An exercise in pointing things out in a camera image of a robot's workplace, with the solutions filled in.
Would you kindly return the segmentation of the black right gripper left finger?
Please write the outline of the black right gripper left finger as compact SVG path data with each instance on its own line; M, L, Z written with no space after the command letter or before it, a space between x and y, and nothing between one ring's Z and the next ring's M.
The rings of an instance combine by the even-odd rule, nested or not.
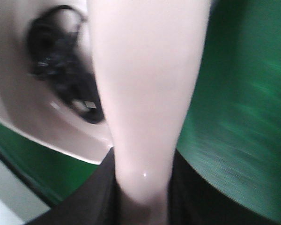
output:
M34 225L119 225L121 194L116 179L114 148L70 196L32 220Z

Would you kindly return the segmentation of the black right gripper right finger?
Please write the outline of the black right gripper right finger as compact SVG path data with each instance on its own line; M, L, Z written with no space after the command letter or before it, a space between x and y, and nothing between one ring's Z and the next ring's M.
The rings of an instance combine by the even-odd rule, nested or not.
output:
M171 225L272 225L274 222L238 204L203 179L175 151L169 186Z

